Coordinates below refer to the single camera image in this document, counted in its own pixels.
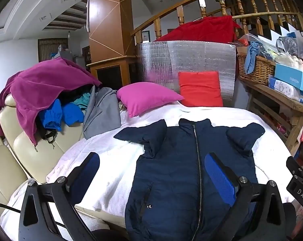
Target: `black cable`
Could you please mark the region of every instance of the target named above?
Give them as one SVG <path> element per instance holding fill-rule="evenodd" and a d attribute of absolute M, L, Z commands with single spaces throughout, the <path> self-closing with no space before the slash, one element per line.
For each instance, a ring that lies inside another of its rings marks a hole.
<path fill-rule="evenodd" d="M 8 210 L 11 210 L 11 211 L 14 211 L 14 212 L 17 212 L 17 213 L 21 213 L 21 210 L 15 209 L 15 208 L 13 208 L 13 207 L 6 206 L 6 205 L 1 204 L 1 203 L 0 203 L 0 207 L 1 207 L 1 208 L 8 209 Z M 55 223 L 56 223 L 58 226 L 61 226 L 61 227 L 63 227 L 63 228 L 66 229 L 66 226 L 65 226 L 64 224 L 61 224 L 61 223 L 56 222 L 56 221 L 55 221 Z"/>

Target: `puffer jacket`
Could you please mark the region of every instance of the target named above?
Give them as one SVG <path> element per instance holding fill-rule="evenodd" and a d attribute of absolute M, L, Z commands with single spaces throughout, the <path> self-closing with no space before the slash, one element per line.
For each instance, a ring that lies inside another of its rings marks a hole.
<path fill-rule="evenodd" d="M 265 130 L 213 127 L 210 120 L 164 120 L 124 128 L 114 137 L 144 145 L 125 210 L 131 241 L 205 241 L 230 206 L 225 204 L 204 168 L 214 152 L 237 176 L 257 183 L 252 147 Z"/>

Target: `blue gripper pad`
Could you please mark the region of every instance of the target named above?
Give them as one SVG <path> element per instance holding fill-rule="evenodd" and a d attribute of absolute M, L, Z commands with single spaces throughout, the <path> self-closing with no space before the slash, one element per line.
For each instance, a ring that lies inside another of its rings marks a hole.
<path fill-rule="evenodd" d="M 100 167 L 99 155 L 91 152 L 79 167 L 75 167 L 68 176 L 66 190 L 69 201 L 74 206 L 79 204 L 87 192 Z"/>
<path fill-rule="evenodd" d="M 212 155 L 213 154 L 207 154 L 205 156 L 205 169 L 224 203 L 229 204 L 232 207 L 236 200 L 237 188 L 223 171 L 224 165 L 221 161 L 216 157 L 216 155 Z"/>

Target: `wooden staircase railing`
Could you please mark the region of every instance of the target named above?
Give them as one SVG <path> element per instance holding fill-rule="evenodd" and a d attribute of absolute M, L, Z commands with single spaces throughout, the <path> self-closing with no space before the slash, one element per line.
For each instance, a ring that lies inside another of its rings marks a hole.
<path fill-rule="evenodd" d="M 276 15 L 277 24 L 279 26 L 283 26 L 283 22 L 286 21 L 289 24 L 293 25 L 298 30 L 303 30 L 303 15 L 300 12 L 296 2 L 294 0 L 278 0 L 281 8 L 277 6 L 277 0 L 271 0 L 273 8 L 270 6 L 267 0 L 249 0 L 252 4 L 253 13 L 245 13 L 242 0 L 235 0 L 236 3 L 232 5 L 227 5 L 226 0 L 218 0 L 221 9 L 207 13 L 206 12 L 206 2 L 205 0 L 183 0 L 182 2 L 176 3 L 175 5 L 163 10 L 159 14 L 151 17 L 149 20 L 141 24 L 139 27 L 134 29 L 131 32 L 131 35 L 135 36 L 136 43 L 142 43 L 142 31 L 154 24 L 154 30 L 156 39 L 162 36 L 161 33 L 161 19 L 166 15 L 176 11 L 178 16 L 179 25 L 183 25 L 185 23 L 184 19 L 184 10 L 183 7 L 192 2 L 197 2 L 200 7 L 201 18 L 212 16 L 215 13 L 221 12 L 222 16 L 228 15 L 227 9 L 231 9 L 231 15 L 233 20 L 240 19 L 242 24 L 243 33 L 248 33 L 248 24 L 247 20 L 250 18 L 255 18 L 255 26 L 257 30 L 257 34 L 263 35 L 263 28 L 260 22 L 260 16 L 267 16 L 268 19 L 268 28 L 270 30 L 274 30 L 274 22 L 272 19 L 272 15 Z M 264 5 L 265 10 L 263 12 L 258 11 L 257 2 L 261 2 Z"/>

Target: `silver insulation panel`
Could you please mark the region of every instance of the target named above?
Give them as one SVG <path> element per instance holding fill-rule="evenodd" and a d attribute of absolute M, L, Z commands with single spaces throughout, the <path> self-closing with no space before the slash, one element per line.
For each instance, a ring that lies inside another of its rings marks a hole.
<path fill-rule="evenodd" d="M 179 93 L 179 71 L 219 72 L 224 106 L 232 106 L 236 53 L 230 44 L 168 41 L 137 44 L 142 80 L 153 82 Z"/>

